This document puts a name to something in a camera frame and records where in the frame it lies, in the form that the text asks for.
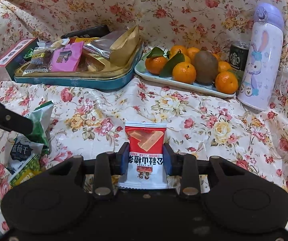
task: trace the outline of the red and white snack packet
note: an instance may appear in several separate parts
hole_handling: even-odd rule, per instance
[[[166,124],[126,122],[129,138],[127,173],[118,186],[135,189],[166,189],[167,177],[163,165],[163,143]]]

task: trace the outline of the purple snack packet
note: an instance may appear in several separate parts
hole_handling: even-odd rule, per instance
[[[82,55],[83,45],[84,42],[72,43],[55,50],[49,71],[76,71]]]

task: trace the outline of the purple bottle lid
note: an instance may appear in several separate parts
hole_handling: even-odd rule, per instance
[[[284,20],[278,8],[269,3],[259,3],[255,8],[254,22],[266,22],[284,31]]]

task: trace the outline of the starbucks logo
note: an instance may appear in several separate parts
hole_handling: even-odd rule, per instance
[[[240,57],[236,53],[232,53],[229,59],[233,65],[238,65],[241,62]]]

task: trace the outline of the teal tin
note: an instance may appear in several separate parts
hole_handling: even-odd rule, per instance
[[[19,69],[16,70],[14,75],[15,82],[17,83],[28,83],[28,84],[45,84],[45,85],[57,85],[65,87],[83,87],[97,90],[115,90],[124,87],[131,81],[134,75],[134,68],[141,59],[143,53],[143,43],[141,42],[136,50],[135,57],[131,62],[131,68],[126,73],[117,77],[109,79],[95,79],[85,77],[25,77],[22,73],[19,73]]]

